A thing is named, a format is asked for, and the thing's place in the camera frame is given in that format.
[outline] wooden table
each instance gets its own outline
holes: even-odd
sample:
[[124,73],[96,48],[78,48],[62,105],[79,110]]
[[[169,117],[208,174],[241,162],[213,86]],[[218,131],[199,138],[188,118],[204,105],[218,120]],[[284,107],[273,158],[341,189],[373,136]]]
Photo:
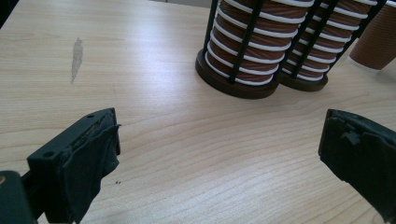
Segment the wooden table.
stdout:
[[347,63],[347,52],[322,91],[279,86],[266,99],[234,98],[194,69],[208,13],[21,0],[0,30],[0,170],[24,174],[26,157],[52,137],[114,106],[120,165],[83,223],[381,223],[319,160],[318,143],[328,108],[396,130],[396,63],[373,75]]

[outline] scratch mark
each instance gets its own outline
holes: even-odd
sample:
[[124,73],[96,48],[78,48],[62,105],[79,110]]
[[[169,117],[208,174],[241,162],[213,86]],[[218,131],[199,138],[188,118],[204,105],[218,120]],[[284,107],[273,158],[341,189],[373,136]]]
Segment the scratch mark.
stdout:
[[70,80],[70,84],[74,83],[76,79],[78,69],[82,64],[82,40],[77,38],[75,46],[73,48],[73,63],[72,63],[72,79]]

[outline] brown paper cup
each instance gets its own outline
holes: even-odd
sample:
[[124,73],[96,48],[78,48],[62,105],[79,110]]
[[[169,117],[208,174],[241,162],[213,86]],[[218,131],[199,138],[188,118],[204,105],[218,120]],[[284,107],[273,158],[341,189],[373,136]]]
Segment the brown paper cup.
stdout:
[[388,1],[361,35],[348,60],[378,72],[396,58],[396,2]]

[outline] black rod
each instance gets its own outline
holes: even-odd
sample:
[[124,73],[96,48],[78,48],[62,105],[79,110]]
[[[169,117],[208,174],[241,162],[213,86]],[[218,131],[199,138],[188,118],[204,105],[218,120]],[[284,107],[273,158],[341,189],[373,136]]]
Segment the black rod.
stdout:
[[312,18],[314,18],[315,13],[317,12],[321,3],[322,3],[322,0],[315,0],[314,5],[312,5],[312,7],[309,8],[308,14],[306,14],[306,16],[305,16],[305,20],[303,21],[303,23],[301,23],[301,25],[298,29],[297,35],[291,40],[291,45],[285,52],[285,58],[282,60],[282,62],[279,63],[279,67],[274,74],[274,78],[277,78],[279,76],[279,74],[282,72],[282,68],[285,66],[286,62],[288,61],[291,53],[294,50],[294,47],[297,45],[298,41],[301,39],[301,36],[303,35],[306,27],[308,27],[309,22],[312,20]]
[[327,7],[325,15],[323,15],[317,30],[314,32],[314,35],[312,36],[312,39],[309,41],[306,50],[303,52],[303,56],[301,57],[300,61],[297,62],[294,71],[291,71],[292,78],[297,78],[297,75],[300,73],[300,70],[303,67],[306,58],[308,57],[309,53],[311,52],[311,49],[314,47],[315,43],[317,42],[323,28],[326,26],[326,23],[329,20],[330,16],[332,15],[335,6],[337,6],[338,1],[339,0],[332,0],[329,6]]
[[238,54],[236,55],[236,61],[233,64],[233,70],[231,71],[230,77],[228,78],[230,83],[235,83],[236,74],[238,74],[239,67],[241,66],[242,60],[244,59],[245,52],[248,48],[248,42],[250,41],[251,35],[253,34],[257,19],[260,16],[260,12],[262,12],[262,6],[264,5],[264,2],[265,0],[258,0],[256,2],[256,6],[253,8],[249,23],[247,24],[247,29],[244,33],[244,38],[242,39]]
[[216,9],[218,7],[218,1],[219,0],[212,0],[212,5],[210,6],[210,14],[209,14],[209,20],[207,21],[204,49],[202,50],[203,55],[205,55],[207,52],[207,43],[209,43],[209,40],[210,40],[210,32],[212,31],[212,28],[213,28],[213,22],[215,20]]
[[363,34],[364,30],[366,29],[367,25],[373,20],[373,18],[378,14],[378,12],[381,10],[381,8],[387,3],[387,0],[378,0],[377,4],[375,7],[372,7],[368,13],[368,17],[364,19],[361,24],[360,28],[352,33],[352,37],[348,42],[345,43],[343,51],[337,54],[337,57],[333,63],[330,64],[330,69],[338,62],[338,60],[343,56],[343,54],[349,49],[349,47],[352,45],[352,43],[358,38],[361,37],[361,34]]

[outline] round dark base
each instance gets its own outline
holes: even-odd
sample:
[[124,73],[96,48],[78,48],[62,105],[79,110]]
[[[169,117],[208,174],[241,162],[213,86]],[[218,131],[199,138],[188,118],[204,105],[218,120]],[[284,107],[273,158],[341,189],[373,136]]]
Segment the round dark base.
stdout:
[[289,74],[281,72],[278,77],[279,83],[298,91],[320,91],[327,84],[327,76],[321,81],[306,81],[300,78],[292,78]]
[[230,83],[227,78],[213,71],[206,63],[202,50],[198,52],[195,69],[199,76],[216,90],[244,99],[261,99],[275,92],[279,84],[275,79],[264,86],[249,86],[241,83]]

